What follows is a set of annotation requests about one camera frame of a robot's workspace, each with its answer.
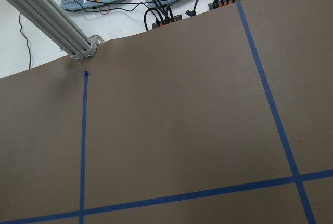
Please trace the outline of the round silver puck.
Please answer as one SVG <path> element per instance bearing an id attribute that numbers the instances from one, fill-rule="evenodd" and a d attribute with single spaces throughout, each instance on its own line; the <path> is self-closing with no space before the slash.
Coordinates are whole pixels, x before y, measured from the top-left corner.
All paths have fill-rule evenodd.
<path id="1" fill-rule="evenodd" d="M 105 41 L 104 39 L 99 35 L 92 35 L 89 37 L 91 47 L 93 49 L 97 49 L 99 46 L 101 46 Z"/>

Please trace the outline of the aluminium frame post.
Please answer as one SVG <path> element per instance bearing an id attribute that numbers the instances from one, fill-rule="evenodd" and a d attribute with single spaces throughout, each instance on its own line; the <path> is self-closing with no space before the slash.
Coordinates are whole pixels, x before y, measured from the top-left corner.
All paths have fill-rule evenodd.
<path id="1" fill-rule="evenodd" d="M 89 37 L 54 0 L 7 0 L 73 60 L 96 55 Z"/>

